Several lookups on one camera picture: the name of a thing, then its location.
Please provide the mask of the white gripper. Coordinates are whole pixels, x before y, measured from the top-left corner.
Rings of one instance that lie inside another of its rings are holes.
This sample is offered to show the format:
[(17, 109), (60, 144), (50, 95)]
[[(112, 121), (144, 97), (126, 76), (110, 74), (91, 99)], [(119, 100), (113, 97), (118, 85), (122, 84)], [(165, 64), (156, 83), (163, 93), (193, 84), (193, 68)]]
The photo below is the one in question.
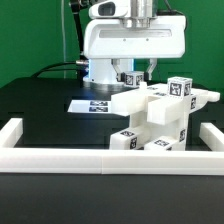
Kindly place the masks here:
[(185, 52), (186, 17), (158, 16), (152, 0), (106, 0), (94, 4), (89, 17), (84, 55), (112, 59), (118, 82), (124, 81), (120, 59), (150, 59), (144, 72), (144, 80), (149, 81), (156, 58), (180, 58)]

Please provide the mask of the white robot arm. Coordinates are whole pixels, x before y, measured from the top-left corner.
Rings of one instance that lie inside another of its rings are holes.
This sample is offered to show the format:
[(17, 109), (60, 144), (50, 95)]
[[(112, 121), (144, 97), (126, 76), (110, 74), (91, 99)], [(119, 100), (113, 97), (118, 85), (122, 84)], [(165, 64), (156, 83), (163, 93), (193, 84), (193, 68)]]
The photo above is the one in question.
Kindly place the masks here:
[(185, 15), (160, 10), (158, 0), (70, 0), (70, 7), (88, 87), (135, 87), (159, 59), (185, 52)]

